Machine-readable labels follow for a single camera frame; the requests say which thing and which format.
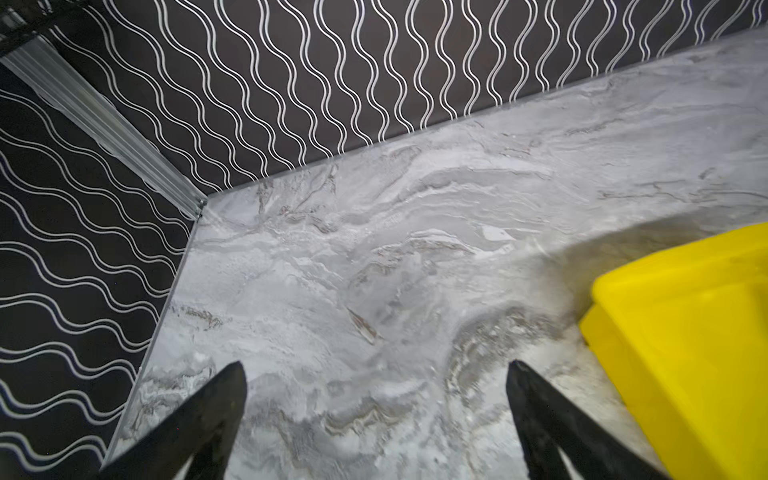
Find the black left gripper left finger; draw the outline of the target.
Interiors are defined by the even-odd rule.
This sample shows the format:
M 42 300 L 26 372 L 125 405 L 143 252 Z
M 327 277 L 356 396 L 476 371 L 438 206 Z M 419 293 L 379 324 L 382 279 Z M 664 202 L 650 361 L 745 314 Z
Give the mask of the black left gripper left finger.
M 247 398 L 244 367 L 232 362 L 97 479 L 222 479 Z

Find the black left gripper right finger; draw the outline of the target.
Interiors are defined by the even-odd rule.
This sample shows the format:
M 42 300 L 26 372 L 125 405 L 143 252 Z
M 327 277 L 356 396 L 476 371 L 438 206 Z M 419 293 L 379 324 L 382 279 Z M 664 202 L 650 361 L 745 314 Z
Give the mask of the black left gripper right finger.
M 665 479 L 520 360 L 506 393 L 531 479 L 569 479 L 567 457 L 584 479 Z

